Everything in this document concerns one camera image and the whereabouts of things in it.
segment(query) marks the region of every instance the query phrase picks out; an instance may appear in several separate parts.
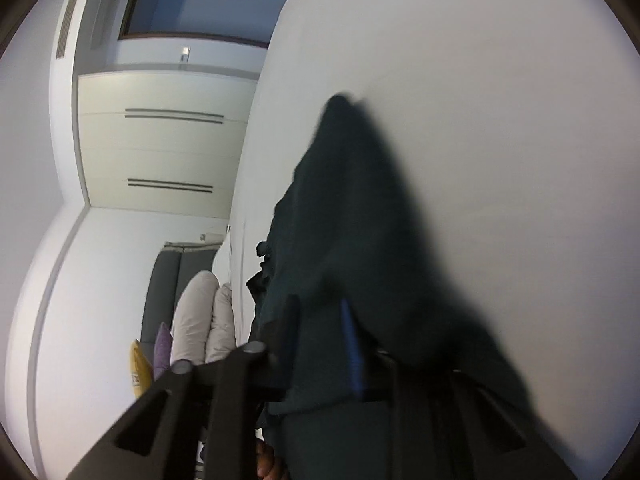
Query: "purple pillow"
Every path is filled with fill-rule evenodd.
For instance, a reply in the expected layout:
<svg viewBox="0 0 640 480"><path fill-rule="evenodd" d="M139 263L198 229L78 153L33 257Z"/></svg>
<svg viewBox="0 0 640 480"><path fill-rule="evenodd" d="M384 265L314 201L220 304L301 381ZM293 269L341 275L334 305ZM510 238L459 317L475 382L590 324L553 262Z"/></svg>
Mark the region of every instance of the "purple pillow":
<svg viewBox="0 0 640 480"><path fill-rule="evenodd" d="M157 381L166 370L169 369L169 359L171 358L171 346L174 344L174 337L169 331L169 327L162 322L156 336L154 346L154 380Z"/></svg>

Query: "white bed sheet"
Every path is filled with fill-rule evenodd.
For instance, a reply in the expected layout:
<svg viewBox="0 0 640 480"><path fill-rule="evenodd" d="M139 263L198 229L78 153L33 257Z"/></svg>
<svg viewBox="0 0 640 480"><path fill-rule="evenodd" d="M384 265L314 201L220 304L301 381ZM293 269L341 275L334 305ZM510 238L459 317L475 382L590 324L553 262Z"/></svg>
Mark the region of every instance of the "white bed sheet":
<svg viewBox="0 0 640 480"><path fill-rule="evenodd" d="M369 105L450 275L583 480L640 418L640 58L602 0L289 0L231 214L238 340L255 246L327 99Z"/></svg>

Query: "yellow pillow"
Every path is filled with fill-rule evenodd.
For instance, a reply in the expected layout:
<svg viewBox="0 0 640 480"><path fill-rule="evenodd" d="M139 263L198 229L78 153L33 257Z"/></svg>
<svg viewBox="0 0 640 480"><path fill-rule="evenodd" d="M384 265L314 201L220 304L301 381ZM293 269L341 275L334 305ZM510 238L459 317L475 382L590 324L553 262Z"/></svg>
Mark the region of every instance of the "yellow pillow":
<svg viewBox="0 0 640 480"><path fill-rule="evenodd" d="M136 399L139 399L145 393L154 381L154 369L149 360L145 357L140 349L140 342L135 340L131 344L129 351L129 366L131 368L131 381L133 384L133 393Z"/></svg>

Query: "gray upholstered headboard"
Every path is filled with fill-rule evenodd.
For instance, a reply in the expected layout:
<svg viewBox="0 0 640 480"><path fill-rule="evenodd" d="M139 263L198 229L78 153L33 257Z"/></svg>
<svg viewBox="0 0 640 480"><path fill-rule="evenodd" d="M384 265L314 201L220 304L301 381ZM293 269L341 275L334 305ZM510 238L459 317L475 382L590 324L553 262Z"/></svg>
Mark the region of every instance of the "gray upholstered headboard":
<svg viewBox="0 0 640 480"><path fill-rule="evenodd" d="M164 321L170 327L175 307L187 283L201 270L211 270L219 244L166 243L158 254L146 292L140 331L140 347L153 362L158 328Z"/></svg>

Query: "dark green garment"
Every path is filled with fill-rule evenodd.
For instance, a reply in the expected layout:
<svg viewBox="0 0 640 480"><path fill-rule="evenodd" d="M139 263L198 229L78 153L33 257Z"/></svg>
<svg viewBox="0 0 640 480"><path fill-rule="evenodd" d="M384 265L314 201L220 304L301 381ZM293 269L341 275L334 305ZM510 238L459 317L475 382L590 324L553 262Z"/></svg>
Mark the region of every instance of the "dark green garment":
<svg viewBox="0 0 640 480"><path fill-rule="evenodd" d="M386 415L374 416L374 408L351 402L342 298L372 346L413 367L460 369L529 411L524 384L426 254L425 236L372 123L362 108L343 96L333 97L275 207L260 277L266 288L254 294L252 337L260 337L266 323L280 318L289 294L297 294L302 303L292 387L284 402L268 406L283 421L283 452L292 473L295 469L299 474L293 480L347 478L341 476L343 470L353 473L348 476L352 480L370 480L373 473L355 473L348 457L355 461L354 446L361 442L364 447L376 431L369 434L370 428L356 422L372 410L373 427L387 431ZM329 423L331 416L335 425ZM325 442L321 435L333 437ZM383 440L376 437L378 443ZM326 455L318 458L316 467L322 469L311 473L304 463L315 460L318 446ZM376 465L382 470L374 478L384 478L386 455L380 452L376 460L383 463Z"/></svg>

